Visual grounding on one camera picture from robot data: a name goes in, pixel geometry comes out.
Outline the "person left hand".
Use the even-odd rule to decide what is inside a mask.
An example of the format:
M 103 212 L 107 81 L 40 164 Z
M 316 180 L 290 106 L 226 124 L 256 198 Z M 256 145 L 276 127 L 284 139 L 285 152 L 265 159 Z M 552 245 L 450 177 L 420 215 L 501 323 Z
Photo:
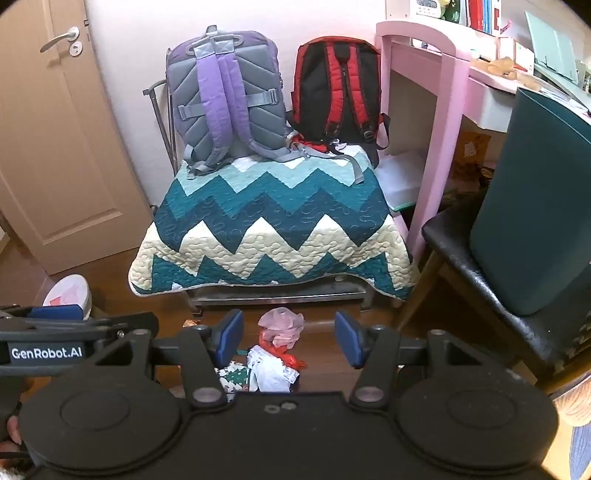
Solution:
M 7 437 L 0 443 L 2 453 L 14 453 L 20 450 L 22 444 L 21 435 L 19 432 L 18 417 L 11 415 L 6 422 Z

